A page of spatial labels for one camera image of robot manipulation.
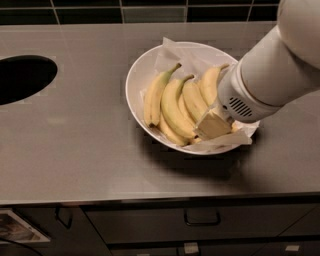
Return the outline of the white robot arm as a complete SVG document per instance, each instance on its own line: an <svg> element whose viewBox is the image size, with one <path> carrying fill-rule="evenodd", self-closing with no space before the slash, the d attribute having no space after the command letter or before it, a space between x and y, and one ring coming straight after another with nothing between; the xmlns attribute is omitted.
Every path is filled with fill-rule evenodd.
<svg viewBox="0 0 320 256"><path fill-rule="evenodd" d="M319 89L320 0L281 0L277 25L222 73L217 100L195 132L214 138L217 121L254 123Z"/></svg>

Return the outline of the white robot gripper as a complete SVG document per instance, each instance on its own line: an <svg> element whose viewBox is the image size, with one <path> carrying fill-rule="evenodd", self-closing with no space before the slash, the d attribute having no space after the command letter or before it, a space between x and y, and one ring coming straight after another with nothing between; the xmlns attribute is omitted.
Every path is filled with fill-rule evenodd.
<svg viewBox="0 0 320 256"><path fill-rule="evenodd" d="M254 123L275 114L281 106L273 106L258 100L246 87L241 74L242 62L233 64L220 79L217 97L222 109L242 123ZM229 134L232 125L222 118L222 113L210 109L197 122L194 132L204 140Z"/></svg>

